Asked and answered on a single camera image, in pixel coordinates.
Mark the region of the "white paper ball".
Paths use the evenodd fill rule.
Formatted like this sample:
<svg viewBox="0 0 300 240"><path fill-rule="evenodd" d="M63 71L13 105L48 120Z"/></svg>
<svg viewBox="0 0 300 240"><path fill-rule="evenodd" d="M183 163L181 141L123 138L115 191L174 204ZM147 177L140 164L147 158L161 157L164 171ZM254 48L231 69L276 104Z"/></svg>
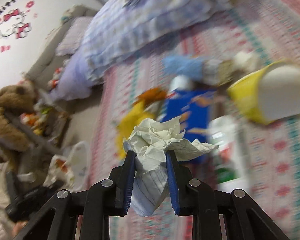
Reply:
<svg viewBox="0 0 300 240"><path fill-rule="evenodd" d="M180 116L166 122L146 118L124 141L136 153L135 179L130 206L141 217L153 215L168 195L166 152L173 150L177 161L189 161L217 149L217 145L184 138Z"/></svg>

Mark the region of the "dark blue cardboard box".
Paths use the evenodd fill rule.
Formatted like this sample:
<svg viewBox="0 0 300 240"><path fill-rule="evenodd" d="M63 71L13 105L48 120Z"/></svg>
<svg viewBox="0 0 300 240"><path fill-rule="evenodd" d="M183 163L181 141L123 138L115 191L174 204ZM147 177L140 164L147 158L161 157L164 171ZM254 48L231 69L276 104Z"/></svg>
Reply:
<svg viewBox="0 0 300 240"><path fill-rule="evenodd" d="M179 90L168 93L160 122L180 116L184 138L207 142L209 122L215 116L215 90Z"/></svg>

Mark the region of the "light blue milk carton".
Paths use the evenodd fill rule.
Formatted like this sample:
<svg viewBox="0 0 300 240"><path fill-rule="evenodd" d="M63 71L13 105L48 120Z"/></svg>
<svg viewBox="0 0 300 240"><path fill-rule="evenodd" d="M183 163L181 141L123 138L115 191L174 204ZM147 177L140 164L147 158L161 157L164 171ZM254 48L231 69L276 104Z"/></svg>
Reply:
<svg viewBox="0 0 300 240"><path fill-rule="evenodd" d="M162 59L164 70L169 75L182 75L210 86L221 86L232 80L231 60L189 55L170 55Z"/></svg>

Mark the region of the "yellow paper cup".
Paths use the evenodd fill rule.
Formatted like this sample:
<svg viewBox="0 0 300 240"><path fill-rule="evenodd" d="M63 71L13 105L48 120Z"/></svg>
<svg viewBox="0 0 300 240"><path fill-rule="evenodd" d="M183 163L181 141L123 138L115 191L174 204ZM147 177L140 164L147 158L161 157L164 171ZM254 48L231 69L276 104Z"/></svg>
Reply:
<svg viewBox="0 0 300 240"><path fill-rule="evenodd" d="M300 115L300 64L274 62L239 79L227 92L239 113L258 124Z"/></svg>

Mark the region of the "white green package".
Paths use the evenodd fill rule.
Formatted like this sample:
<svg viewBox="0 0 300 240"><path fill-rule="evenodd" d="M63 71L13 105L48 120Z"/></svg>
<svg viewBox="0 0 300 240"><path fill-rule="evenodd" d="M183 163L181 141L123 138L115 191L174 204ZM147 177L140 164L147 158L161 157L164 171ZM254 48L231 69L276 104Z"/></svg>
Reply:
<svg viewBox="0 0 300 240"><path fill-rule="evenodd" d="M244 178L237 124L233 117L224 115L209 123L208 132L209 143L218 146L213 151L217 188L230 193L242 185Z"/></svg>

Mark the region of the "yellow snack wrapper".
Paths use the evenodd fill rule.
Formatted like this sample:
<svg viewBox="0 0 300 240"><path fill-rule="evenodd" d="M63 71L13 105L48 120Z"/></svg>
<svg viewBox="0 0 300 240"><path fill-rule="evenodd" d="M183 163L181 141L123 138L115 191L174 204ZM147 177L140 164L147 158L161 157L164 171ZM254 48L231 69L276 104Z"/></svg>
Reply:
<svg viewBox="0 0 300 240"><path fill-rule="evenodd" d="M145 118L155 118L155 114L146 111L145 101L139 101L132 109L122 118L116 127L116 153L120 160L124 159L126 152L123 149L123 140L128 139L135 126L138 126Z"/></svg>

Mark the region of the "brown teddy bear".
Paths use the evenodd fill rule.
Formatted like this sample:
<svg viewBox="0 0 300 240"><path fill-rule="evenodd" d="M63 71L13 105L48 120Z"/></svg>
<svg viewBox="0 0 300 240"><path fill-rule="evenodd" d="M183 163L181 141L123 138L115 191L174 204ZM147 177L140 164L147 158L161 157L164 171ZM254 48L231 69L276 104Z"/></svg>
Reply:
<svg viewBox="0 0 300 240"><path fill-rule="evenodd" d="M12 168L17 168L18 155L30 146L26 134L6 118L5 112L16 117L33 113L36 96L36 89L30 80L0 89L0 163L8 162Z"/></svg>

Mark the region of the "orange peel piece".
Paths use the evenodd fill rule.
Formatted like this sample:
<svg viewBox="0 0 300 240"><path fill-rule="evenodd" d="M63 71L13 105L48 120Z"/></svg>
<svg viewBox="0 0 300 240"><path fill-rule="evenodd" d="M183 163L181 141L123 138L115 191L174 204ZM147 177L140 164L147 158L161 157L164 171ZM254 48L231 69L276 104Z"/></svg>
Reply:
<svg viewBox="0 0 300 240"><path fill-rule="evenodd" d="M154 102L166 99L166 96L166 90L162 89L161 87L154 87L138 95L136 101L133 103L133 106L142 102L145 107L148 107Z"/></svg>

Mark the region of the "lavender bed sheet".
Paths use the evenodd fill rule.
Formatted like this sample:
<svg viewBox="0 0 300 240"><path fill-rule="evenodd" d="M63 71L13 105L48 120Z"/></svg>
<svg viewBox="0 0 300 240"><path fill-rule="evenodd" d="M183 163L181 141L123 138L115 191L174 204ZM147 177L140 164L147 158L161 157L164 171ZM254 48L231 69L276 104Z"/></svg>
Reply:
<svg viewBox="0 0 300 240"><path fill-rule="evenodd" d="M104 80L103 77L91 77L88 71L89 66L80 55L80 52L72 55L66 64L58 85L51 90L50 99L52 101L70 101L89 97L92 93L92 88L102 85Z"/></svg>

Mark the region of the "grey bed headboard cushion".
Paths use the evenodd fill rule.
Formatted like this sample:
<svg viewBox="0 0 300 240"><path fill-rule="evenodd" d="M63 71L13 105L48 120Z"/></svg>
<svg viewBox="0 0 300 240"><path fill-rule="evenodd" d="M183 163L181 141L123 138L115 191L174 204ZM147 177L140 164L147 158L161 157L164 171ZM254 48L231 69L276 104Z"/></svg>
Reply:
<svg viewBox="0 0 300 240"><path fill-rule="evenodd" d="M59 27L53 29L46 37L42 53L30 70L24 75L27 79L36 81L42 74L51 76L53 71L48 70L48 66L55 57L55 49L63 40L66 32L70 29L72 21L81 16L93 17L98 11L84 5L74 5L66 10L61 17Z"/></svg>

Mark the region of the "plaid purple fleece blanket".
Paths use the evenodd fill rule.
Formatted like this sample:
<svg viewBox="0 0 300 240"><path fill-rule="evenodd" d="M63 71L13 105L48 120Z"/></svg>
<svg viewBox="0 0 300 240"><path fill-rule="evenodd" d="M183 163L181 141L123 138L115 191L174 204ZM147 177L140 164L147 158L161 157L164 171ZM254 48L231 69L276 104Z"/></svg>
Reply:
<svg viewBox="0 0 300 240"><path fill-rule="evenodd" d="M85 78L98 83L104 72L158 38L231 8L231 0L109 0L87 28L80 52Z"/></svg>

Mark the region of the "plaid pillow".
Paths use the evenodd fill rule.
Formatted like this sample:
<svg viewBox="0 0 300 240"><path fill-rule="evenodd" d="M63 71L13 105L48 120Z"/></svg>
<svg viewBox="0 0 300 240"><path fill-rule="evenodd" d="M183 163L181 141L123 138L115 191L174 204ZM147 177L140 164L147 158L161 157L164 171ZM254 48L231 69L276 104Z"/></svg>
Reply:
<svg viewBox="0 0 300 240"><path fill-rule="evenodd" d="M61 43L57 46L55 54L57 56L73 55L80 47L85 31L92 19L92 17L87 16L75 18Z"/></svg>

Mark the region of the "patterned pink bed sheet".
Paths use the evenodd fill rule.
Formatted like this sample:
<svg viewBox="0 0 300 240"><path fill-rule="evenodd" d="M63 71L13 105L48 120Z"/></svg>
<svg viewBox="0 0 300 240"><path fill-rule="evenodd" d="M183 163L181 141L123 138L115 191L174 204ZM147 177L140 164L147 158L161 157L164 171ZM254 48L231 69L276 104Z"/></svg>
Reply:
<svg viewBox="0 0 300 240"><path fill-rule="evenodd" d="M91 148L89 184L107 178L120 163L114 123L139 94L170 82L163 57L168 53L220 57L240 50L255 52L263 66L283 59L300 64L300 0L243 0L108 69ZM300 239L300 115L258 125L245 116L256 99L242 100L243 94L241 87L231 89L223 106L243 132L251 195L290 239Z"/></svg>

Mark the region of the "hello kitty wall sticker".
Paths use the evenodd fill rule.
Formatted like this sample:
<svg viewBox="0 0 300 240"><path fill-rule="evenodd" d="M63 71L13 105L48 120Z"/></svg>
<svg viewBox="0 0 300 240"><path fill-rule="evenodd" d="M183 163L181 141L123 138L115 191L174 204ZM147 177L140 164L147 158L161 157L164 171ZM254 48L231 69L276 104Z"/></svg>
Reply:
<svg viewBox="0 0 300 240"><path fill-rule="evenodd" d="M0 0L0 53L26 38L38 17L35 0Z"/></svg>

